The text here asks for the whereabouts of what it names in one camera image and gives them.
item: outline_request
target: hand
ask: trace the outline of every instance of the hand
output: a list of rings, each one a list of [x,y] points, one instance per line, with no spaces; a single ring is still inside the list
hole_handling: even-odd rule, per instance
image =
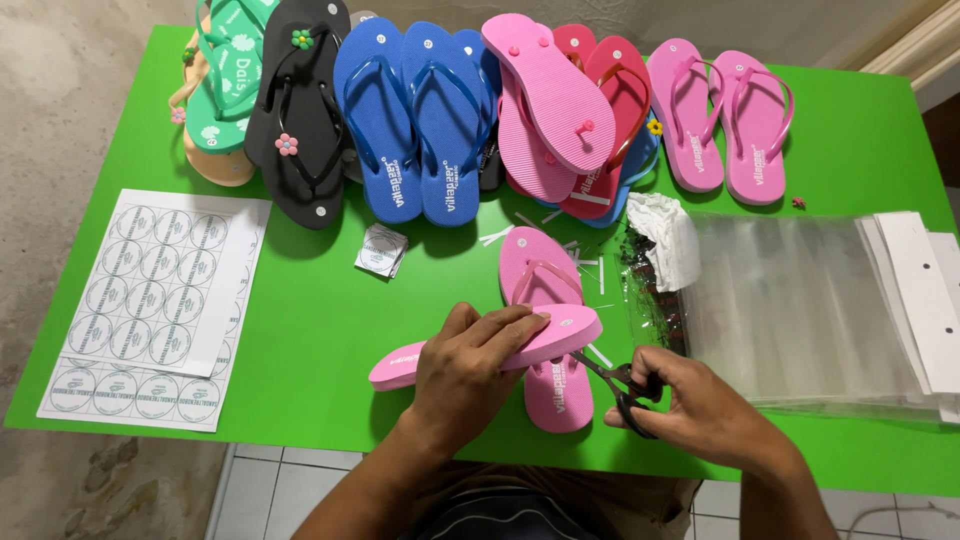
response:
[[[640,385],[646,385],[651,373],[670,385],[668,412],[640,408],[630,412],[645,429],[681,450],[755,474],[800,456],[782,431],[702,362],[660,347],[641,346],[634,351],[630,372]],[[626,428],[616,407],[607,411],[603,421]]]
[[[534,314],[529,304],[483,317],[465,302],[454,306],[420,351],[417,396],[397,424],[432,455],[452,458],[493,420],[526,371],[500,366],[549,321],[549,313]]]

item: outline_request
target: green flower charm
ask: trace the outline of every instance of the green flower charm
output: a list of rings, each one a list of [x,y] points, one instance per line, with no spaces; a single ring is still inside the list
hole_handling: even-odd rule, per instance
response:
[[[290,40],[295,47],[299,47],[304,51],[309,49],[313,45],[313,37],[310,37],[309,30],[295,30],[294,38]]]

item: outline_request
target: white tissue paper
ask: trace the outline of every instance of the white tissue paper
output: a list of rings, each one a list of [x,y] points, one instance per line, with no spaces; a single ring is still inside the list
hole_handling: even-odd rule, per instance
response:
[[[657,246],[646,253],[657,273],[657,291],[680,290],[700,277],[700,246],[680,201],[659,193],[627,196],[630,226]]]

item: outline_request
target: scissors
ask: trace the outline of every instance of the scissors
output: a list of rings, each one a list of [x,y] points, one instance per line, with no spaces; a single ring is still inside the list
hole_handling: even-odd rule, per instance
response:
[[[630,426],[630,429],[633,430],[634,433],[645,439],[657,438],[656,435],[645,430],[640,424],[638,424],[636,419],[634,419],[634,415],[630,414],[630,409],[632,407],[638,407],[646,410],[650,410],[650,407],[641,404],[634,398],[630,397],[629,394],[621,390],[619,386],[613,383],[613,380],[619,380],[625,386],[636,392],[638,397],[657,403],[663,396],[663,381],[660,380],[660,377],[656,373],[651,373],[647,377],[647,386],[644,388],[630,378],[630,364],[620,364],[613,369],[607,369],[597,365],[596,362],[589,359],[587,355],[584,355],[580,351],[574,351],[570,353],[570,355],[573,356],[578,362],[593,370],[593,373],[603,378],[603,380],[607,383],[607,386],[609,386],[613,391],[613,395],[616,398],[616,408],[619,409],[620,415],[623,416],[623,420],[628,426]]]

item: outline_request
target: green table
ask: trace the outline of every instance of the green table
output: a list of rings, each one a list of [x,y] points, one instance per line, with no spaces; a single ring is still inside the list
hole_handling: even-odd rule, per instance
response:
[[[419,218],[396,226],[411,246],[395,280],[353,268],[364,230],[374,218],[359,185],[349,184],[342,219],[325,231],[304,230],[274,207],[252,285],[236,365],[216,433],[162,430],[35,417],[67,327],[121,188],[268,198],[259,176],[240,188],[204,180],[186,162],[180,128],[170,123],[168,96],[180,84],[180,52],[191,30],[154,28],[127,105],[60,286],[5,419],[8,428],[180,437],[366,452],[382,440],[413,399],[413,389],[374,393],[372,366],[392,349],[434,333],[457,301],[480,312],[503,307],[497,282],[500,241],[477,237],[522,225],[515,212],[539,222],[548,209],[503,186],[483,197],[474,222],[441,229]],[[797,96],[785,145],[789,187],[785,204],[751,208],[724,188],[690,194],[670,177],[664,156],[636,189],[684,201],[688,209],[797,215],[869,214],[917,210],[932,231],[956,232],[937,165],[906,79],[863,73],[772,66]],[[724,140],[717,141],[725,154]],[[597,348],[612,361],[633,349],[613,254],[614,228],[597,231],[561,215],[543,225],[566,243],[605,254],[606,294],[584,275],[588,306],[604,333]],[[597,267],[588,267],[596,276]],[[593,422],[556,435],[533,426],[519,385],[491,426],[460,452],[463,459],[531,463],[648,475],[738,479],[738,473],[699,461],[660,441],[642,440],[602,423],[610,390],[591,378]],[[960,430],[935,424],[770,415],[803,450],[824,487],[960,496]]]

